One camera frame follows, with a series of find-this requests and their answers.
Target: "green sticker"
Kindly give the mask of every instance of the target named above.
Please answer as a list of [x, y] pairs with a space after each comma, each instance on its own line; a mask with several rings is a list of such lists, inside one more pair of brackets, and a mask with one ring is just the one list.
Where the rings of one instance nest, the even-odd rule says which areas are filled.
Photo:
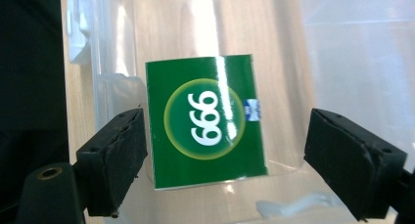
[[156, 189], [267, 174], [251, 56], [150, 62]]

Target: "small white logo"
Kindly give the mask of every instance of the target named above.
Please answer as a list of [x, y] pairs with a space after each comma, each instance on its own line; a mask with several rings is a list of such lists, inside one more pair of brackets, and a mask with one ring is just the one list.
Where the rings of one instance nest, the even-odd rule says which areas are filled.
[[260, 107], [258, 99], [247, 99], [244, 101], [245, 119], [247, 121], [260, 120]]

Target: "transparent plastic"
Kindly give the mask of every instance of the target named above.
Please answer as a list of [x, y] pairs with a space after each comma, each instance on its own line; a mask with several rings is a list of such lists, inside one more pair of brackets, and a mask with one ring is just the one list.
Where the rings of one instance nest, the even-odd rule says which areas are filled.
[[89, 0], [67, 0], [67, 35], [69, 40], [69, 60], [85, 65], [90, 63], [89, 46]]
[[[91, 0], [97, 129], [146, 107], [145, 63], [252, 54], [271, 176], [155, 191], [151, 157], [108, 223], [346, 223], [303, 162], [313, 107], [407, 151], [413, 169], [413, 0]], [[393, 212], [386, 221], [392, 223]]]

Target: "yellow circle outline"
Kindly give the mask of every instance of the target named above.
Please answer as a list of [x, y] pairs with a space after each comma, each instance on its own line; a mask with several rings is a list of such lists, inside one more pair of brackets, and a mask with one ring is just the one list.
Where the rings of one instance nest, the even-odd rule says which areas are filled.
[[180, 143], [177, 142], [176, 138], [174, 137], [173, 133], [171, 132], [171, 126], [168, 123], [169, 122], [169, 117], [170, 117], [170, 112], [171, 112], [171, 105], [174, 103], [174, 100], [177, 98], [177, 96], [182, 92], [182, 90], [188, 88], [191, 85], [194, 85], [195, 83], [214, 83], [214, 84], [218, 84], [218, 82], [214, 79], [207, 79], [207, 78], [201, 78], [201, 79], [195, 79], [195, 80], [191, 80], [189, 82], [184, 83], [183, 85], [181, 85], [179, 88], [177, 88], [173, 94], [170, 96], [170, 98], [167, 101], [167, 104], [165, 105], [165, 110], [164, 110], [164, 128], [165, 128], [165, 132], [167, 134], [168, 139], [170, 140], [171, 144], [174, 146], [174, 148], [176, 148], [180, 153], [182, 153], [183, 155], [187, 156], [187, 157], [191, 157], [191, 158], [195, 158], [195, 159], [200, 159], [200, 160], [208, 160], [208, 159], [215, 159], [215, 158], [219, 158], [219, 157], [223, 157], [225, 155], [227, 155], [228, 153], [230, 153], [241, 141], [242, 136], [244, 135], [244, 131], [245, 131], [245, 112], [244, 112], [244, 105], [242, 104], [242, 101], [239, 99], [239, 96], [236, 94], [236, 92], [229, 86], [228, 90], [229, 90], [229, 94], [234, 98], [235, 100], [235, 104], [236, 106], [238, 106], [240, 108], [240, 115], [239, 117], [242, 119], [242, 125], [241, 128], [237, 134], [237, 137], [235, 140], [233, 140], [233, 143], [231, 145], [229, 145], [229, 149], [216, 153], [216, 154], [212, 154], [209, 156], [206, 155], [199, 155], [199, 154], [195, 154], [192, 152], [189, 152], [188, 150], [186, 150], [184, 147], [182, 147], [180, 145]]

